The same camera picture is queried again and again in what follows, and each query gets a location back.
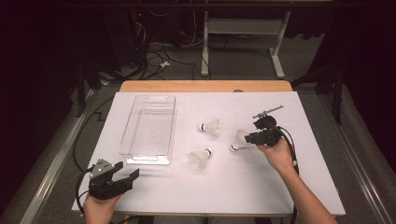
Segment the person's right hand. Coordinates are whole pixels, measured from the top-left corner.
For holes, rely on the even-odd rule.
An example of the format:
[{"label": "person's right hand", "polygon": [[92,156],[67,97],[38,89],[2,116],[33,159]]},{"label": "person's right hand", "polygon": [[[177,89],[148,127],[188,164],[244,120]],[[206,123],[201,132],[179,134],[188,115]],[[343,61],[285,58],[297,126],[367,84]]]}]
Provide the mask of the person's right hand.
[{"label": "person's right hand", "polygon": [[281,137],[273,147],[257,145],[257,148],[265,154],[270,165],[280,174],[288,172],[290,169],[294,170],[290,149],[284,138]]}]

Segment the table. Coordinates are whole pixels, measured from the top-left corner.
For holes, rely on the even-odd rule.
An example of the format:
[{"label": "table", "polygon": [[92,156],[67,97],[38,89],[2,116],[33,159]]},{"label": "table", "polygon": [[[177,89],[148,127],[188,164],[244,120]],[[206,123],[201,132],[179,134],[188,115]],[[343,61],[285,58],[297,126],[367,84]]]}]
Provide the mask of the table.
[{"label": "table", "polygon": [[[141,94],[176,96],[172,162],[168,166],[124,165],[115,174],[115,180],[124,178],[136,168],[140,169],[141,175],[134,182],[134,189],[121,197],[116,212],[134,215],[289,216],[293,205],[289,193],[262,153],[255,146],[236,153],[229,150],[237,128],[254,132],[251,116],[269,109],[263,108],[262,104],[257,106],[256,102],[270,107],[282,104],[288,108],[273,112],[273,116],[278,125],[291,132],[295,145],[303,146],[296,148],[302,179],[332,214],[345,214],[298,95],[291,91],[288,82],[281,80],[124,82],[110,109],[90,164],[99,158],[111,163],[123,160],[117,147],[134,96]],[[224,121],[220,137],[200,133],[198,121],[210,121],[217,113]],[[211,147],[214,153],[206,168],[198,171],[188,163],[187,155],[205,147]],[[80,190],[87,187],[88,178],[85,178]]]}]

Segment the forearm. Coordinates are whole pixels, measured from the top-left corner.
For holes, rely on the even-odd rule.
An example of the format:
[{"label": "forearm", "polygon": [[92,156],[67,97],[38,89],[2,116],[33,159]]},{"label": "forearm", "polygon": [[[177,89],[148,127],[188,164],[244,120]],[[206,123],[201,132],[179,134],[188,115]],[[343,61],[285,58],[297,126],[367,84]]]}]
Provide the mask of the forearm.
[{"label": "forearm", "polygon": [[337,223],[294,170],[279,171],[290,192],[302,223]]}]

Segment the shuttlecock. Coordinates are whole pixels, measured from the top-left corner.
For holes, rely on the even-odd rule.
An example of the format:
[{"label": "shuttlecock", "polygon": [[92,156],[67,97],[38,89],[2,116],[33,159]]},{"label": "shuttlecock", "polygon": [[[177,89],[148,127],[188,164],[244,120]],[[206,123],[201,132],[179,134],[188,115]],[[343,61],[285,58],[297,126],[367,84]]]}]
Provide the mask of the shuttlecock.
[{"label": "shuttlecock", "polygon": [[211,133],[215,136],[219,136],[220,135],[220,120],[219,119],[215,119],[211,122],[208,123],[200,123],[198,125],[198,130],[201,132],[207,132],[207,133]]},{"label": "shuttlecock", "polygon": [[230,150],[235,152],[239,148],[249,147],[251,144],[248,143],[247,140],[245,139],[246,135],[248,135],[247,131],[239,129],[236,132],[235,140],[233,140],[233,143],[231,144]]},{"label": "shuttlecock", "polygon": [[207,148],[202,151],[194,151],[189,155],[189,160],[198,170],[204,169],[207,159],[212,155],[212,150]]}]

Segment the transparent plastic box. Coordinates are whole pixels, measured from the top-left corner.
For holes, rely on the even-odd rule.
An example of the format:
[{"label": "transparent plastic box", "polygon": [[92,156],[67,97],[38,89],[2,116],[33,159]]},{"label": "transparent plastic box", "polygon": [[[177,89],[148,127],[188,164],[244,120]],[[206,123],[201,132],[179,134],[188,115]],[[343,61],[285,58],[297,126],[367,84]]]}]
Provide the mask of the transparent plastic box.
[{"label": "transparent plastic box", "polygon": [[120,144],[127,163],[171,162],[175,96],[136,96]]}]

